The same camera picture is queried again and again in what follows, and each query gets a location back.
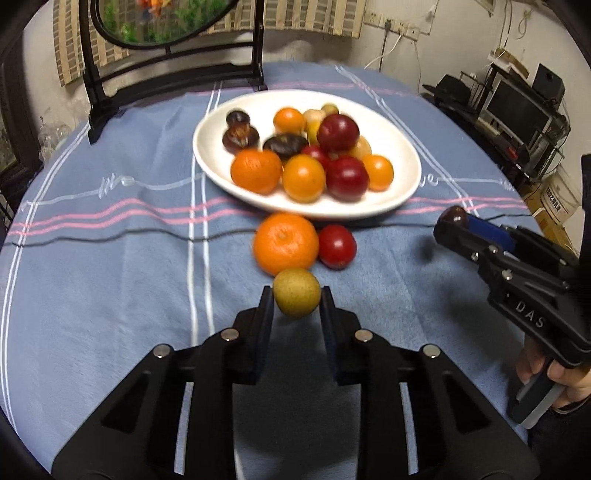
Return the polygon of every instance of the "screw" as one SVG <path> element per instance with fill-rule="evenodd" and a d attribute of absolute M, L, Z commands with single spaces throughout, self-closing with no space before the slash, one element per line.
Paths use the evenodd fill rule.
<path fill-rule="evenodd" d="M 154 354 L 154 356 L 157 356 L 158 358 L 164 358 L 165 356 L 168 356 L 168 354 L 170 353 L 170 347 L 165 343 L 161 343 L 160 345 L 156 345 L 154 347 L 152 353 Z"/>
<path fill-rule="evenodd" d="M 220 335 L 222 337 L 222 340 L 225 340 L 227 342 L 233 342 L 240 336 L 240 333 L 238 333 L 238 330 L 236 330 L 235 328 L 227 328 Z"/>
<path fill-rule="evenodd" d="M 429 358 L 437 358 L 441 355 L 441 349 L 437 345 L 429 344 L 423 347 L 423 353 Z"/>
<path fill-rule="evenodd" d="M 369 330 L 357 330 L 355 332 L 355 338 L 360 342 L 369 342 L 372 338 L 374 338 L 374 334 Z"/>

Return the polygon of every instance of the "tablecloth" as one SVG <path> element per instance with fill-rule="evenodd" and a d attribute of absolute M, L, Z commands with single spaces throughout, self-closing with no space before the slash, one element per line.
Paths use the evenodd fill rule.
<path fill-rule="evenodd" d="M 415 146 L 423 166 L 415 195 L 370 220 L 403 226 L 359 231 L 347 270 L 312 271 L 338 306 L 393 345 L 440 345 L 504 413 L 522 334 L 488 306 L 474 266 L 421 225 L 460 204 L 536 229 L 511 216 L 528 213 L 517 192 L 464 132 L 395 80 L 294 62 L 264 72 L 270 89 L 366 105 Z M 82 126 L 27 191 L 0 253 L 0 405 L 46 468 L 154 345 L 202 343 L 271 283 L 254 263 L 251 233 L 217 236 L 256 228 L 264 214 L 202 175 L 191 149 L 205 115 L 249 92 L 217 83 L 134 106 L 95 145 Z M 317 314 L 276 317 L 260 384 L 234 394 L 238 477 L 352 479 L 359 390 L 332 383 Z"/>

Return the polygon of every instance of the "monitor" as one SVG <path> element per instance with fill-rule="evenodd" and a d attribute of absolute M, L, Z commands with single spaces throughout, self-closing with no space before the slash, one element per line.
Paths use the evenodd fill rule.
<path fill-rule="evenodd" d="M 544 133 L 551 121 L 547 113 L 528 96 L 504 80 L 499 82 L 486 110 L 493 119 L 531 148 L 539 133 Z"/>

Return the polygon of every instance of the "orange fruit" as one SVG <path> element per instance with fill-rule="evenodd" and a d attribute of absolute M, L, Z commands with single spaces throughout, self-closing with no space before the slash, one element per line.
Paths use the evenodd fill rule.
<path fill-rule="evenodd" d="M 369 189 L 374 192 L 387 190 L 394 181 L 394 167 L 386 157 L 366 155 L 362 159 L 369 176 Z"/>
<path fill-rule="evenodd" d="M 260 195 L 269 195 L 281 179 L 281 159 L 270 150 L 242 150 L 230 168 L 232 181 Z"/>
<path fill-rule="evenodd" d="M 290 198 L 299 203 L 318 200 L 326 187 L 324 167 L 308 155 L 291 157 L 283 167 L 283 188 Z"/>
<path fill-rule="evenodd" d="M 279 133 L 299 135 L 306 128 L 306 117 L 295 108 L 286 107 L 275 114 L 273 125 Z"/>
<path fill-rule="evenodd" d="M 314 226 L 300 215 L 273 213 L 256 231 L 252 253 L 269 275 L 288 268 L 308 270 L 318 257 L 319 241 Z"/>
<path fill-rule="evenodd" d="M 364 156 L 371 155 L 371 146 L 365 137 L 359 137 L 355 146 L 347 152 L 347 155 L 362 160 Z"/>

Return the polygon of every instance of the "oval plate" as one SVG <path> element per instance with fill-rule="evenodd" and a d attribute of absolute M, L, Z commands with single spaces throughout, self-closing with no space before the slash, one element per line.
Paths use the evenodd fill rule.
<path fill-rule="evenodd" d="M 279 187 L 263 196 L 244 190 L 232 182 L 230 166 L 233 155 L 222 145 L 228 128 L 226 115 L 234 109 L 244 110 L 261 136 L 261 145 L 273 136 L 273 117 L 285 106 L 300 112 L 320 109 L 334 103 L 345 115 L 352 117 L 372 147 L 373 153 L 388 158 L 394 166 L 394 182 L 385 192 L 367 192 L 355 203 L 344 203 L 324 193 L 314 203 L 297 203 Z M 417 151 L 392 123 L 373 110 L 345 98 L 309 90 L 273 90 L 244 95 L 219 106 L 199 122 L 193 135 L 193 152 L 199 166 L 226 192 L 269 211 L 298 213 L 308 218 L 352 220 L 385 213 L 406 202 L 417 190 L 421 180 L 421 161 Z"/>

